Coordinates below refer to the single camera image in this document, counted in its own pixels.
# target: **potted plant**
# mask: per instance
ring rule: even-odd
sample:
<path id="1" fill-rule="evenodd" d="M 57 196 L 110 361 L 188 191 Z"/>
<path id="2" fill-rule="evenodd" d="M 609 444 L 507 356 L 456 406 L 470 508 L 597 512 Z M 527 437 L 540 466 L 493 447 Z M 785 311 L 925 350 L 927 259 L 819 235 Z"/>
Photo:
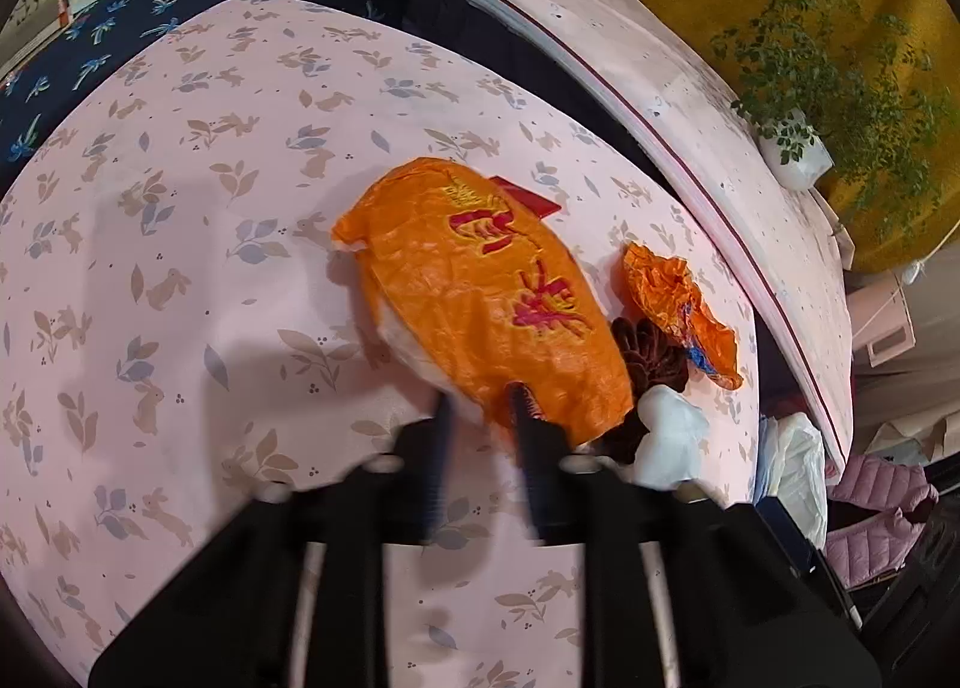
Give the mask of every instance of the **potted plant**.
<path id="1" fill-rule="evenodd" d="M 736 62 L 731 107 L 757 128 L 779 182 L 808 189 L 832 166 L 857 187 L 854 212 L 880 208 L 882 236 L 909 226 L 921 200 L 936 202 L 925 153 L 953 106 L 904 20 L 878 17 L 864 56 L 837 45 L 841 19 L 860 18 L 856 0 L 770 0 L 747 27 L 714 35 L 712 48 Z"/>

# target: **crumpled orange wrapper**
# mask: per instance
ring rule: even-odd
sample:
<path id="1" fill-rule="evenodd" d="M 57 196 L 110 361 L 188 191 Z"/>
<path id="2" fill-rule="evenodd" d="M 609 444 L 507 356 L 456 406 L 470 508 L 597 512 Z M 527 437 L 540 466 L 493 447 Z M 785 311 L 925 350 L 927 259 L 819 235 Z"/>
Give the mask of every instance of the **crumpled orange wrapper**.
<path id="1" fill-rule="evenodd" d="M 383 297 L 486 419 L 509 426 L 512 381 L 574 446 L 632 408 L 626 364 L 579 266 L 496 183 L 421 157 L 368 188 L 331 233 L 366 246 L 356 255 L 378 325 Z"/>
<path id="2" fill-rule="evenodd" d="M 713 318 L 684 259 L 661 258 L 631 243 L 623 272 L 640 310 L 688 351 L 697 368 L 725 390 L 743 384 L 736 370 L 736 335 Z"/>

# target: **brown knitted fabric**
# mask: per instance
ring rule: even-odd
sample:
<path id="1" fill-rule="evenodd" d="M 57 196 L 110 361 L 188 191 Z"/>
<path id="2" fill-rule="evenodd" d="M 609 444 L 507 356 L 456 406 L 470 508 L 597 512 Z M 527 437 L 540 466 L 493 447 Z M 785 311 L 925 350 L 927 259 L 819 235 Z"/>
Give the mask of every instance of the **brown knitted fabric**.
<path id="1" fill-rule="evenodd" d="M 634 326 L 620 317 L 611 323 L 611 331 L 627 363 L 634 404 L 655 384 L 665 384 L 683 393 L 689 378 L 686 352 L 671 343 L 660 328 L 649 319 L 642 319 Z M 634 462 L 640 439 L 646 434 L 647 427 L 637 417 L 637 410 L 631 409 L 623 423 L 596 440 L 594 448 L 617 463 L 630 464 Z"/>

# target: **white cable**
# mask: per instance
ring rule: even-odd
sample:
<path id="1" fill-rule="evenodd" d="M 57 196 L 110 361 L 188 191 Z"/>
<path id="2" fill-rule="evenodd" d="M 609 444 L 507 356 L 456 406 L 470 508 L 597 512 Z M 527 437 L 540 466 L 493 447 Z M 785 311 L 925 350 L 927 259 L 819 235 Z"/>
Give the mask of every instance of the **white cable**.
<path id="1" fill-rule="evenodd" d="M 918 261 L 912 261 L 909 265 L 907 265 L 904 268 L 904 272 L 901 274 L 901 277 L 904 279 L 905 285 L 912 285 L 912 283 L 917 280 L 917 277 L 921 273 L 923 273 L 923 266 L 926 265 L 926 261 L 928 261 L 929 258 L 932 258 L 934 255 L 936 255 L 936 253 L 938 253 L 942 248 L 944 248 L 944 244 L 946 244 L 949 241 L 950 237 L 954 234 L 954 232 L 957 232 L 958 228 L 960 228 L 960 219 L 956 221 L 953 227 L 950 228 L 950 232 L 948 232 L 941 239 L 940 243 L 933 248 L 933 251 L 930 252 L 929 255 L 925 256 L 925 258 L 920 258 Z"/>
<path id="2" fill-rule="evenodd" d="M 853 333 L 853 338 L 851 338 L 851 344 L 853 344 L 853 342 L 856 342 L 856 338 L 858 337 L 858 335 L 860 335 L 861 333 L 863 333 L 864 330 L 867 330 L 867 325 L 870 325 L 870 323 L 872 323 L 873 320 L 877 319 L 877 317 L 880 315 L 880 312 L 881 312 L 883 309 L 886 309 L 886 307 L 889 306 L 889 305 L 893 302 L 894 298 L 896 298 L 896 296 L 898 296 L 899 293 L 901 293 L 901 286 L 902 286 L 902 285 L 901 285 L 901 281 L 899 280 L 899 277 L 898 277 L 896 274 L 894 274 L 894 279 L 896 279 L 896 290 L 894 290 L 894 291 L 890 294 L 890 297 L 887 298 L 887 300 L 883 302 L 883 306 L 880 306 L 880 308 L 877 309 L 877 311 L 875 311 L 875 312 L 872 314 L 872 316 L 870 317 L 870 319 L 867 320 L 863 325 L 860 326 L 860 330 L 858 330 L 856 333 Z"/>

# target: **pink bedsheet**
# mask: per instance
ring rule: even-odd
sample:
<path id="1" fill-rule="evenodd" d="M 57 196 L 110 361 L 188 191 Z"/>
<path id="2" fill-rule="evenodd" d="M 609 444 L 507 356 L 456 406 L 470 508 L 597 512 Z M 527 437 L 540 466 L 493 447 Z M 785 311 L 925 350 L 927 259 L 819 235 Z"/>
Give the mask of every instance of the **pink bedsheet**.
<path id="1" fill-rule="evenodd" d="M 106 80 L 0 208 L 0 570 L 81 682 L 252 478 L 336 480 L 429 408 L 329 237 L 421 154 L 558 202 L 546 224 L 608 316 L 626 241 L 688 258 L 746 381 L 691 377 L 710 424 L 702 477 L 749 499 L 752 309 L 683 208 L 454 53 L 306 2 L 223 2 Z M 498 434 L 461 424 L 452 443 L 443 525 L 387 554 L 392 685 L 460 688 L 500 664 L 521 686 L 573 688 L 580 551 L 528 541 Z"/>
<path id="2" fill-rule="evenodd" d="M 731 90 L 638 0 L 471 0 L 576 77 L 645 149 L 773 333 L 839 480 L 853 439 L 851 327 L 832 231 L 763 163 Z"/>

